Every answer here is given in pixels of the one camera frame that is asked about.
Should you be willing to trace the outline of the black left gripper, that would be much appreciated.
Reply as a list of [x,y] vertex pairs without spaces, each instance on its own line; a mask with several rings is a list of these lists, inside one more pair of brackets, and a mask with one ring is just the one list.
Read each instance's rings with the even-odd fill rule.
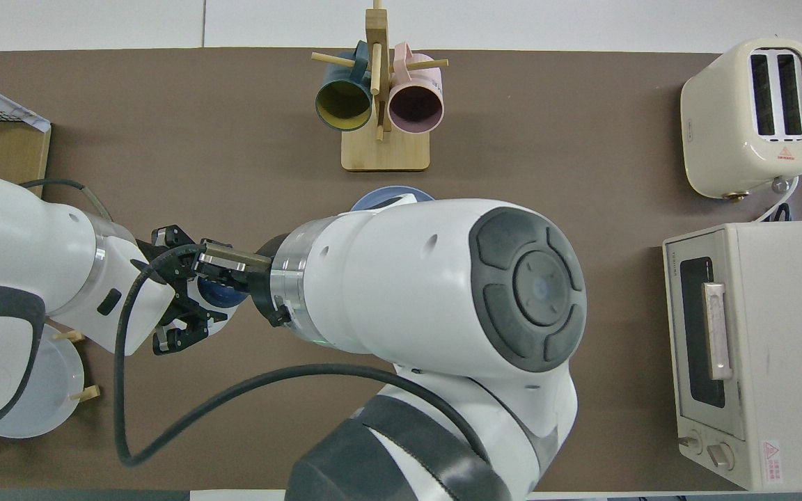
[[[150,241],[151,244],[136,240],[147,262],[147,265],[137,265],[137,269],[147,269],[152,261],[158,260],[164,253],[166,259],[160,260],[154,271],[147,276],[136,295],[132,312],[139,312],[142,308],[141,295],[147,282],[168,285],[172,289],[170,293],[173,298],[160,318],[152,339],[154,354],[163,356],[187,349],[206,339],[214,329],[210,324],[229,320],[229,314],[214,310],[210,304],[209,307],[201,305],[187,297],[187,260],[181,254],[176,254],[175,248],[196,244],[194,239],[178,225],[169,225],[154,229]],[[203,248],[194,254],[192,270],[203,280],[220,286],[235,287],[236,259],[232,245],[210,239],[200,239],[198,244]]]

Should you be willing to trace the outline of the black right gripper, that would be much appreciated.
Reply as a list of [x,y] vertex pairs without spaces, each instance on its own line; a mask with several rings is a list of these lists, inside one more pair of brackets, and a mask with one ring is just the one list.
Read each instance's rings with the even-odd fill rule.
[[233,254],[238,256],[244,269],[241,271],[231,272],[231,286],[236,291],[245,293],[251,296],[255,307],[259,313],[271,324],[273,327],[280,327],[290,321],[290,312],[286,305],[274,307],[272,289],[271,289],[271,269],[264,269],[259,267],[259,264],[251,262],[253,254],[258,255],[262,259],[268,259],[269,265],[273,265],[273,260],[281,244],[286,241],[288,234],[280,234],[277,237],[271,238],[270,241],[259,248],[254,253],[248,251],[234,250]]

